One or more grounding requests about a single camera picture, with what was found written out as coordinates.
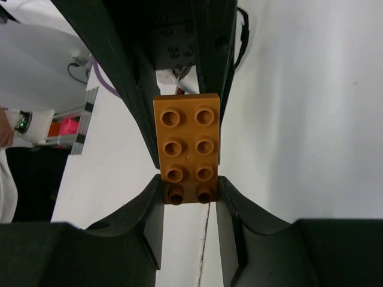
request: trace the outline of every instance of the pink object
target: pink object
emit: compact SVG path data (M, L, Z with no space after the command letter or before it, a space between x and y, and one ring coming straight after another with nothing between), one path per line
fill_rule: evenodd
M61 122L59 136L73 135L78 130L78 121L72 118L64 118Z

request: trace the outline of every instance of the purple cable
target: purple cable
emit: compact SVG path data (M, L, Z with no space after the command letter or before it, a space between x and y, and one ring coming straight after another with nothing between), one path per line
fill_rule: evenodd
M111 85L109 85L105 80L104 78L102 77L101 73L100 73L100 67L98 65L98 62L97 60L92 56L92 59L93 59L93 66L95 67L95 74L96 74L96 77L97 77L97 80L101 83L101 85L106 88L109 92L111 92L113 95L120 97L120 95L118 94L118 92L115 90L114 87L112 87Z

